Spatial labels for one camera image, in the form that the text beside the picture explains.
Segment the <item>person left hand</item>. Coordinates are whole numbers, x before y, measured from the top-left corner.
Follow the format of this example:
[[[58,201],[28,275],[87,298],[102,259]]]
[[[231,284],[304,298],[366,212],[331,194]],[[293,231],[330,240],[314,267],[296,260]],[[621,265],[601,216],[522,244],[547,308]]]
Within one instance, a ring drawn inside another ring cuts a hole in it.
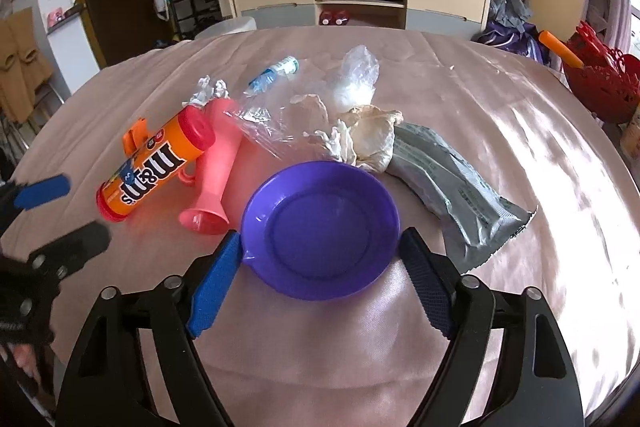
[[[8,358],[8,354],[13,355],[16,365],[30,378],[40,383],[40,374],[37,367],[37,357],[31,345],[7,345],[1,346],[1,356],[3,360]]]

